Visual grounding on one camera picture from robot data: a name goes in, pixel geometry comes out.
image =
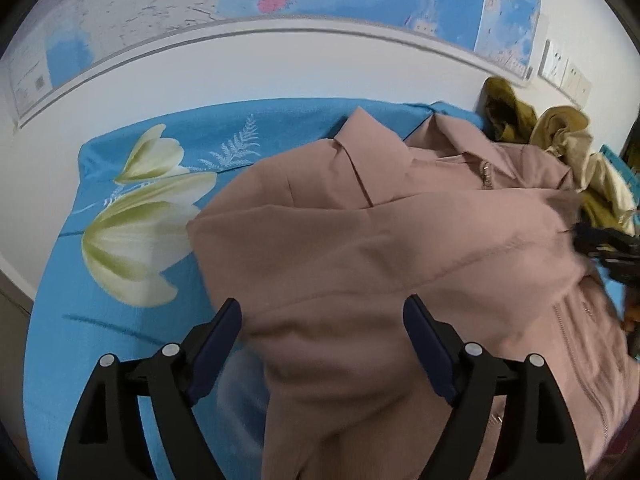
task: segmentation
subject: white wall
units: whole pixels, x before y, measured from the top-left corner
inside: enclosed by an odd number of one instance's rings
[[[585,111],[596,147],[620,150],[638,114],[640,56],[603,0],[542,6],[549,37],[594,83]],[[188,108],[285,96],[443,100],[473,109],[487,76],[409,46],[320,32],[221,38],[126,64],[55,102],[9,147],[0,142],[0,269],[33,294],[73,202],[78,149],[92,137]],[[539,113],[569,104],[538,78],[518,95]]]

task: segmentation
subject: jacket collar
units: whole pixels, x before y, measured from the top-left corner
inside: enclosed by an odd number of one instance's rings
[[[478,128],[465,120],[441,114],[425,120],[405,144],[395,132],[358,107],[335,140],[349,155],[369,202],[378,205],[391,201],[398,194],[414,160],[410,147],[433,149],[433,139],[438,135],[448,143],[448,148],[475,155],[507,176],[516,178],[511,161]]]

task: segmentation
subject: electrical outlet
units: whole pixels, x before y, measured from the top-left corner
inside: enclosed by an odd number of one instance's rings
[[[566,70],[567,56],[557,43],[546,40],[545,53],[542,65],[540,66],[540,76],[549,81],[556,88],[560,88],[564,71]]]
[[[593,88],[591,82],[587,78],[585,78],[585,76],[582,76],[580,78],[580,82],[578,83],[578,89],[575,93],[575,103],[580,108],[584,108],[584,106],[587,104],[589,95],[591,94],[591,88]]]
[[[575,63],[569,63],[566,71],[564,72],[564,77],[562,78],[560,89],[571,100],[575,100],[575,95],[578,92],[578,85],[580,84],[581,77],[582,72],[580,72]]]

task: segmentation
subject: fern leaf print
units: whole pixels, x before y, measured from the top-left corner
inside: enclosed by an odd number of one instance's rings
[[[226,170],[232,166],[240,166],[251,164],[248,159],[249,155],[260,156],[256,148],[260,148],[258,141],[258,126],[255,123],[254,116],[250,115],[244,122],[244,127],[238,133],[233,134],[220,145],[220,152],[209,152],[214,160],[201,158],[198,161],[202,163],[208,170]]]

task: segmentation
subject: world map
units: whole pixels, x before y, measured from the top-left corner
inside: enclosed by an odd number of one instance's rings
[[[18,114],[89,67],[191,27],[322,16],[429,36],[523,78],[540,0],[39,0],[4,54]]]

